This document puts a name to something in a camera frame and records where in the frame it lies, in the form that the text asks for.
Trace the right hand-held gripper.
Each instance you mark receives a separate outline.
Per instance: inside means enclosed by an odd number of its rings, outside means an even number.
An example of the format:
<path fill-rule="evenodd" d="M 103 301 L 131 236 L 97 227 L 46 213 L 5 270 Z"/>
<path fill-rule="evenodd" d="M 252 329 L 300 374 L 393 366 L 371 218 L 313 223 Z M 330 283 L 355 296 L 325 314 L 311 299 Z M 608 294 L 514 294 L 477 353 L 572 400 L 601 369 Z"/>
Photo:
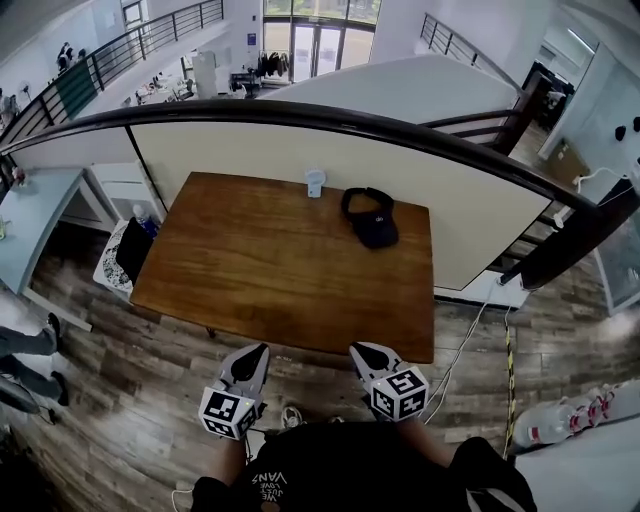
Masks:
<path fill-rule="evenodd" d="M 349 354 L 374 412 L 392 422 L 423 413 L 429 383 L 417 366 L 396 372 L 403 363 L 400 356 L 391 348 L 376 343 L 354 342 L 349 347 Z M 376 375 L 388 376 L 375 379 Z"/>

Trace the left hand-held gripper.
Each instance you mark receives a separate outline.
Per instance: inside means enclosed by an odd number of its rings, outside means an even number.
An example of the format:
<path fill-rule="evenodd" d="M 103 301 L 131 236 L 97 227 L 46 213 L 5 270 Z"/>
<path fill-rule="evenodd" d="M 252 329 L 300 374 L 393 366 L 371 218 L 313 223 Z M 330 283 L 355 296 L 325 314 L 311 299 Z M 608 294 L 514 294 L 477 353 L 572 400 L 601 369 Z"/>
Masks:
<path fill-rule="evenodd" d="M 222 362 L 222 375 L 204 388 L 198 417 L 212 434 L 242 440 L 262 417 L 270 349 L 266 343 L 239 349 Z"/>

